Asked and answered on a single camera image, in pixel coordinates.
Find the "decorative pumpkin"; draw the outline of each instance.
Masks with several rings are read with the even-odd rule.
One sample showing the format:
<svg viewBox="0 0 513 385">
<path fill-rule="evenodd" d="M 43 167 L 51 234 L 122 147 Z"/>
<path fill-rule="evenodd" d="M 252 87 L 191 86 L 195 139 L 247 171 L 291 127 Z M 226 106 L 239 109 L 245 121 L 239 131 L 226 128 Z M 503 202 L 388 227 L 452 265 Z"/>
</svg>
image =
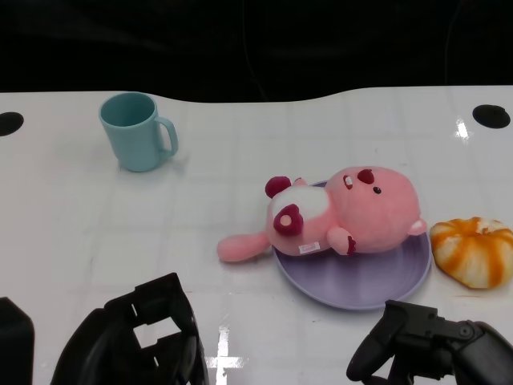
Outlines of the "decorative pumpkin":
<svg viewBox="0 0 513 385">
<path fill-rule="evenodd" d="M 503 223 L 474 217 L 431 228 L 434 261 L 472 289 L 491 289 L 513 276 L 513 232 Z"/>
</svg>

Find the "plush toy leg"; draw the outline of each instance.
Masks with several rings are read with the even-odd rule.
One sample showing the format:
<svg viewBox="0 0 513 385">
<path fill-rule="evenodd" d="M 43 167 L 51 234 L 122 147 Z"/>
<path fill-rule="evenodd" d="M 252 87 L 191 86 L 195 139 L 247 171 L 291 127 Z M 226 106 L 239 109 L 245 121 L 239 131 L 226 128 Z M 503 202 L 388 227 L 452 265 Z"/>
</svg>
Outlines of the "plush toy leg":
<svg viewBox="0 0 513 385">
<path fill-rule="evenodd" d="M 299 207 L 296 205 L 285 206 L 274 217 L 274 229 L 284 237 L 293 237 L 303 231 L 303 217 L 299 213 Z"/>
<path fill-rule="evenodd" d="M 351 255 L 356 251 L 356 242 L 351 234 L 342 227 L 331 229 L 327 239 L 329 245 L 340 255 Z"/>
<path fill-rule="evenodd" d="M 263 253 L 270 246 L 265 233 L 232 235 L 217 244 L 217 255 L 224 262 L 239 262 Z"/>
<path fill-rule="evenodd" d="M 292 183 L 292 186 L 306 186 L 306 182 L 303 178 L 297 178 L 294 183 Z"/>
<path fill-rule="evenodd" d="M 265 194 L 273 198 L 276 194 L 290 187 L 290 179 L 286 176 L 275 176 L 265 185 Z"/>
</svg>

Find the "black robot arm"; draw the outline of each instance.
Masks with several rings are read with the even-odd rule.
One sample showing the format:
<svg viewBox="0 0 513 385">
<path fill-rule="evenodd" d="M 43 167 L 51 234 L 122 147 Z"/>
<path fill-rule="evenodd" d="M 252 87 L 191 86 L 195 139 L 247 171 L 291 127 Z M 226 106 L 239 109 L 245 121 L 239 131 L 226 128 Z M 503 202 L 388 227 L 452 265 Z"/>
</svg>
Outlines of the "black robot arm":
<svg viewBox="0 0 513 385">
<path fill-rule="evenodd" d="M 373 376 L 394 356 L 388 379 Z M 454 375 L 458 385 L 512 385 L 513 347 L 481 322 L 452 322 L 434 308 L 388 301 L 354 354 L 347 376 L 365 385 L 411 385 Z"/>
</svg>

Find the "plush toy arm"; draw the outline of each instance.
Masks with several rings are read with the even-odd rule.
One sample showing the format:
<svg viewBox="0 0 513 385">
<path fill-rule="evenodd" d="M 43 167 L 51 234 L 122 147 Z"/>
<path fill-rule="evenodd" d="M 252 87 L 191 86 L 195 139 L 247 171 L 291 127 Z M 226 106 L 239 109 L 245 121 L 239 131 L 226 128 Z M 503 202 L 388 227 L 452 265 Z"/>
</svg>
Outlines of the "plush toy arm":
<svg viewBox="0 0 513 385">
<path fill-rule="evenodd" d="M 356 251 L 356 242 L 351 234 L 342 227 L 328 231 L 328 244 L 340 255 L 351 255 Z"/>
<path fill-rule="evenodd" d="M 292 186 L 306 186 L 307 183 L 303 178 L 297 178 L 294 183 L 292 183 Z"/>
<path fill-rule="evenodd" d="M 265 233 L 232 235 L 217 244 L 217 255 L 224 262 L 239 262 L 263 253 L 270 246 Z"/>
</svg>

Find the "stuffed animal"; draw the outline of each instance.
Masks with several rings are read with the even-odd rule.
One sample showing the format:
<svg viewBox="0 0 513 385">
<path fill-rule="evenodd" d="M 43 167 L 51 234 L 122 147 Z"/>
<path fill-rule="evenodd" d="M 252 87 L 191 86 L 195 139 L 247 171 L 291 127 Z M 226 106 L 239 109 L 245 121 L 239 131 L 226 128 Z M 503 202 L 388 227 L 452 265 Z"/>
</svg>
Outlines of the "stuffed animal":
<svg viewBox="0 0 513 385">
<path fill-rule="evenodd" d="M 243 261 L 274 246 L 290 256 L 333 248 L 340 255 L 378 253 L 426 232 L 408 178 L 382 167 L 346 168 L 325 187 L 276 176 L 265 231 L 233 235 L 217 246 L 221 261 Z"/>
</svg>

